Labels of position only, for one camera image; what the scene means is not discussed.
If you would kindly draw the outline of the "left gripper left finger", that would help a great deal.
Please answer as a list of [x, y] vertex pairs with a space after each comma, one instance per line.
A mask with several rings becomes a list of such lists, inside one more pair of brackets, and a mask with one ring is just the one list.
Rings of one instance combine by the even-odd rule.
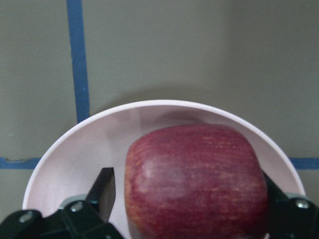
[[109, 222], [115, 203], [113, 168], [103, 168], [87, 195], [68, 198], [55, 213], [20, 210], [0, 224], [2, 239], [121, 239]]

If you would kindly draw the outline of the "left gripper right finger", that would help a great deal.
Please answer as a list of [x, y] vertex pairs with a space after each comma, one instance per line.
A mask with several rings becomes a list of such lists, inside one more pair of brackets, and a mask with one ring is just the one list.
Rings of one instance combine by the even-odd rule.
[[317, 239], [319, 207], [301, 194], [285, 193], [267, 175], [270, 239]]

